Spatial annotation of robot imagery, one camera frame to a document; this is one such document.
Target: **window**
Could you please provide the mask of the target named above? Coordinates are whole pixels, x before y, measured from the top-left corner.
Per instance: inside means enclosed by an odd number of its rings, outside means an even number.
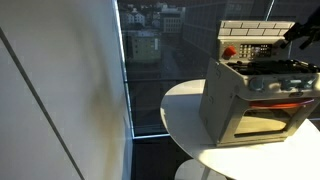
[[[133,1],[135,2],[133,6],[138,11],[142,9],[141,5],[155,5],[153,2],[156,2]],[[118,0],[119,10],[130,12],[132,8],[128,7],[128,2]],[[127,51],[131,52],[132,56],[130,58],[130,53],[127,53],[126,60],[134,62],[126,63],[125,84],[129,90],[135,136],[166,133],[159,113],[162,97],[176,84],[206,77],[208,60],[216,56],[214,51],[217,38],[216,27],[220,20],[262,21],[267,19],[305,23],[310,13],[319,6],[318,0],[294,2],[282,0],[274,1],[273,6],[270,6],[271,2],[273,0],[219,1],[219,3],[172,0],[170,4],[181,8],[169,8],[170,13],[164,13],[161,7],[147,6],[143,12],[139,12],[145,15],[137,16],[139,22],[144,23],[144,27],[132,26],[131,29],[122,29],[122,33],[128,34],[130,31],[134,34],[138,31],[146,31],[149,37],[158,40],[148,39],[138,42],[134,39],[133,42],[137,45],[134,45],[131,39],[126,41]],[[160,14],[159,29],[152,26],[152,14]],[[316,52],[320,43],[301,51],[298,48],[301,41],[293,43],[291,57],[319,64]],[[139,49],[139,53],[136,49],[132,50],[133,47],[138,48],[138,46],[143,47]]]

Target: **white round table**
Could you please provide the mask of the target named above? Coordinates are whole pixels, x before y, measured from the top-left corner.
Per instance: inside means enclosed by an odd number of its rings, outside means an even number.
[[[206,167],[194,159],[182,163],[176,171],[174,180],[199,180],[203,176]],[[226,180],[226,178],[215,171],[208,171],[206,180]]]
[[[199,117],[204,82],[178,84],[161,103],[164,126],[187,154],[237,180],[320,179],[320,133],[309,120],[284,142],[216,148]]]

